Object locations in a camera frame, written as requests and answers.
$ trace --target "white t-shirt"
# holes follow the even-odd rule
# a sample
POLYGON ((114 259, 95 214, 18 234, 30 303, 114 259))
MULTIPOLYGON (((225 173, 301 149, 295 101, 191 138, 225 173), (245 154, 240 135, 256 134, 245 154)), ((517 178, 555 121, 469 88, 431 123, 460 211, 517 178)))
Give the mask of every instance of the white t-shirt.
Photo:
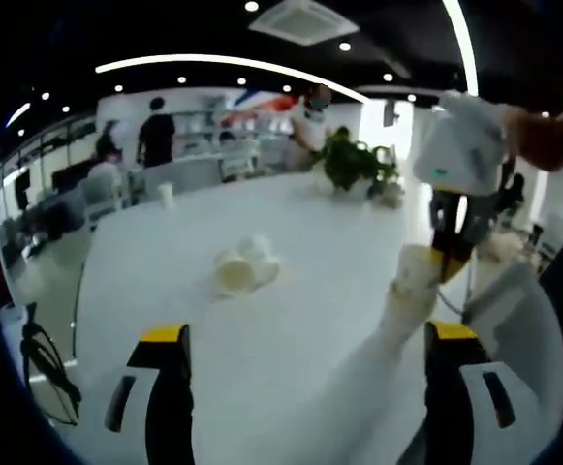
POLYGON ((290 116, 301 128, 304 141, 314 150, 324 148, 327 140, 327 119, 323 111, 309 109, 304 105, 304 97, 300 97, 292 108, 290 116))
POLYGON ((121 187, 122 185, 122 173, 119 166, 111 162, 102 162, 93 167, 87 177, 95 176, 111 176, 113 180, 113 187, 121 187))

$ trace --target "black t-shirt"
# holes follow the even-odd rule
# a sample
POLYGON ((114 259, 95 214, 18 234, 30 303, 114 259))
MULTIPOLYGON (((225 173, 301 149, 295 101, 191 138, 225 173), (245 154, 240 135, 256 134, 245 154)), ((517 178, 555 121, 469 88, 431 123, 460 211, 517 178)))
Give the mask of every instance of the black t-shirt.
POLYGON ((139 141, 145 147, 145 165, 152 167, 172 160, 172 139, 175 134, 169 114, 152 114, 141 126, 139 141))

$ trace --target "curved led light strip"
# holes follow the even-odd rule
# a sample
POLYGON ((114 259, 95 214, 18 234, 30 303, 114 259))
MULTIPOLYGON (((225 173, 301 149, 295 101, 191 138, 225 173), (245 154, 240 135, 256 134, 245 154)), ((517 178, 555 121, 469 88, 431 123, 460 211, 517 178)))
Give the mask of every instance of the curved led light strip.
POLYGON ((272 63, 266 63, 265 61, 250 60, 248 58, 237 58, 233 56, 224 55, 204 55, 197 53, 178 53, 174 55, 155 55, 155 56, 142 56, 140 58, 130 58, 128 60, 115 61, 113 63, 108 63, 107 65, 102 65, 96 67, 96 73, 106 73, 107 71, 119 70, 121 68, 129 68, 131 66, 138 65, 149 65, 152 63, 171 63, 176 61, 197 61, 204 63, 222 63, 226 65, 237 65, 246 66, 249 68, 256 68, 259 70, 270 71, 273 73, 279 73, 281 75, 291 76, 293 78, 308 80, 314 83, 325 84, 330 87, 335 92, 346 95, 351 99, 358 100, 359 102, 365 103, 369 102, 370 99, 364 95, 356 92, 348 87, 339 85, 330 80, 317 77, 315 75, 310 75, 309 73, 304 73, 303 71, 294 70, 292 68, 287 68, 285 66, 274 65, 272 63))
POLYGON ((27 102, 25 105, 23 105, 22 107, 20 107, 19 109, 17 109, 14 114, 12 116, 10 116, 10 119, 8 120, 8 122, 6 123, 6 128, 8 126, 10 126, 12 123, 14 123, 17 119, 20 118, 20 116, 25 113, 27 110, 29 110, 31 108, 31 104, 29 102, 27 102))
POLYGON ((452 21, 459 52, 462 55, 462 65, 464 65, 464 74, 466 75, 466 91, 470 95, 477 97, 479 95, 479 85, 477 84, 475 55, 473 54, 471 35, 468 32, 464 13, 459 6, 458 0, 443 0, 443 4, 447 9, 449 19, 452 21))

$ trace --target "black cable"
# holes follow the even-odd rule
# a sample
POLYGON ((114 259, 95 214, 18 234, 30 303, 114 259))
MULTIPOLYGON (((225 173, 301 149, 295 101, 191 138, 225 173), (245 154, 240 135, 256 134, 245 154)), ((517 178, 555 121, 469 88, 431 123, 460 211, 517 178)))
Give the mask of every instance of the black cable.
POLYGON ((63 398, 62 393, 59 391, 60 388, 63 392, 65 392, 69 397, 72 403, 73 410, 75 412, 75 416, 78 418, 78 404, 80 403, 81 396, 80 391, 78 388, 68 379, 66 374, 66 367, 63 364, 61 356, 57 351, 54 343, 52 342, 50 336, 48 336, 47 332, 38 324, 33 322, 31 318, 29 323, 23 327, 23 340, 20 344, 21 353, 23 355, 23 376, 25 378, 25 384, 31 394, 34 396, 33 389, 31 388, 31 383, 29 380, 29 361, 33 361, 38 371, 40 371, 44 376, 46 376, 48 383, 50 384, 51 388, 55 391, 57 395, 57 399, 61 404, 64 412, 69 420, 64 420, 62 418, 58 418, 55 415, 47 412, 45 409, 41 407, 43 413, 57 421, 61 424, 66 425, 77 425, 77 421, 72 418, 70 415, 70 411, 66 406, 66 402, 63 398), (40 341, 34 339, 34 337, 38 334, 41 334, 45 337, 48 344, 50 345, 51 351, 44 346, 40 341))
POLYGON ((47 417, 54 419, 55 421, 62 423, 62 424, 67 424, 67 425, 77 425, 77 422, 72 419, 72 417, 70 416, 70 413, 68 411, 68 408, 65 405, 65 402, 63 400, 63 397, 61 396, 61 394, 59 393, 59 391, 57 390, 57 386, 55 385, 55 383, 51 380, 51 375, 50 374, 50 370, 54 369, 55 371, 58 371, 58 368, 55 368, 53 366, 48 366, 46 364, 46 361, 43 360, 42 358, 40 358, 39 353, 40 352, 44 352, 46 354, 46 357, 49 359, 50 362, 52 362, 54 365, 57 364, 57 360, 55 359, 55 357, 53 356, 53 354, 51 354, 48 349, 46 347, 44 347, 42 344, 40 344, 38 341, 35 340, 28 340, 25 341, 25 348, 23 350, 23 354, 25 355, 25 360, 26 360, 26 369, 25 369, 25 378, 26 378, 26 384, 27 384, 27 388, 30 390, 30 392, 32 393, 32 395, 34 394, 33 392, 33 388, 31 387, 31 383, 29 382, 29 359, 33 359, 35 361, 34 364, 36 364, 36 367, 38 368, 38 370, 40 372, 42 372, 46 377, 47 377, 47 381, 50 384, 51 388, 55 391, 55 393, 57 394, 57 398, 59 400, 59 402, 61 403, 61 406, 64 409, 64 412, 66 413, 66 416, 68 417, 68 420, 64 420, 61 418, 58 418, 56 416, 54 416, 53 414, 49 413, 46 409, 41 407, 41 410, 43 411, 43 413, 45 413, 47 415, 47 417))

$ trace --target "human hand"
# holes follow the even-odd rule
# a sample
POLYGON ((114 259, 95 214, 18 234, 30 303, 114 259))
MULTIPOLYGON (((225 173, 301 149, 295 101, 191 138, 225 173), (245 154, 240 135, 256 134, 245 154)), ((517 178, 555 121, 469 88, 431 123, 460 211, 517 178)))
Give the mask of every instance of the human hand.
POLYGON ((520 157, 545 171, 563 167, 563 153, 555 150, 556 121, 533 114, 521 107, 506 105, 501 112, 508 159, 520 157))

